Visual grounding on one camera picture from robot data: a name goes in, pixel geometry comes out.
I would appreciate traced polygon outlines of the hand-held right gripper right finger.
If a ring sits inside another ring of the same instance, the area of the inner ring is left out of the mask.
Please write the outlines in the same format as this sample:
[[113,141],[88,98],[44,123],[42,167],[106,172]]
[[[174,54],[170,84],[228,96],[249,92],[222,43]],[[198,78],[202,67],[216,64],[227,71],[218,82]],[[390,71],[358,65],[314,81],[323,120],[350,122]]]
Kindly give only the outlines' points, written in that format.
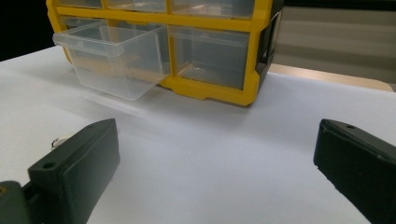
[[372,224],[396,224],[396,147],[332,119],[319,124],[313,163]]

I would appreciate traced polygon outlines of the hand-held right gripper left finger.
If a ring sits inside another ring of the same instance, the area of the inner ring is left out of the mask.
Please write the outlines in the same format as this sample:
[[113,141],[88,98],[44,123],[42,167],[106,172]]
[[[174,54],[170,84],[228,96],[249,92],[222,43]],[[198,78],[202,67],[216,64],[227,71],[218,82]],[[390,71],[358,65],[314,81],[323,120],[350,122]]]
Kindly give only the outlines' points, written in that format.
[[120,164],[117,123],[90,124],[28,169],[43,224],[86,224]]

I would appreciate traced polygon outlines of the small white object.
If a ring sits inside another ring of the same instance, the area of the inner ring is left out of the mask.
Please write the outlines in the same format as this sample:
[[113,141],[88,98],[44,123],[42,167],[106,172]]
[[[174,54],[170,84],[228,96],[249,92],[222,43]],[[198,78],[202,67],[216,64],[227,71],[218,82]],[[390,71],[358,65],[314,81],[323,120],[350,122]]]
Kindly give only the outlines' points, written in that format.
[[65,141],[67,141],[71,137],[72,137],[72,134],[57,137],[56,139],[54,139],[51,142],[51,149],[55,149],[56,147],[60,146],[61,144],[63,144]]

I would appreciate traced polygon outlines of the clear plastic drawer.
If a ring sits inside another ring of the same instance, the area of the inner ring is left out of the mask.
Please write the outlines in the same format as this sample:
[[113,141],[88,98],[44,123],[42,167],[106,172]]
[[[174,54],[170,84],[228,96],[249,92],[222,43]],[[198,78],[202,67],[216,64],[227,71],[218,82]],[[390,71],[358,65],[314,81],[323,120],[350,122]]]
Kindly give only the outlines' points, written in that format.
[[53,35],[81,85],[136,100],[170,73],[164,25],[88,23]]
[[249,19],[255,0],[170,0],[170,4],[179,15]]
[[165,12],[165,0],[106,0],[106,2],[112,9]]
[[248,33],[171,26],[179,77],[242,90]]

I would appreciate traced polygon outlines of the yellow drawer cabinet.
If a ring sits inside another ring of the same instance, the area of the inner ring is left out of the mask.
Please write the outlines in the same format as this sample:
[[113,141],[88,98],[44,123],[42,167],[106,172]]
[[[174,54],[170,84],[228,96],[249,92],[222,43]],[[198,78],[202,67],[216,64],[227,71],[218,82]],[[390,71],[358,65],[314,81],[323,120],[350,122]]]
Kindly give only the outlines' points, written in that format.
[[[173,92],[196,99],[213,99],[235,105],[252,104],[269,69],[277,35],[277,26],[284,0],[255,0],[249,19],[174,14],[170,0],[165,0],[165,12],[143,12],[112,9],[106,0],[47,0],[48,16],[54,33],[60,33],[96,21],[110,26],[123,22],[132,25],[164,25],[167,29],[167,48],[170,73],[159,84]],[[223,87],[179,77],[175,66],[174,41],[171,26],[248,33],[247,64],[242,90]]]

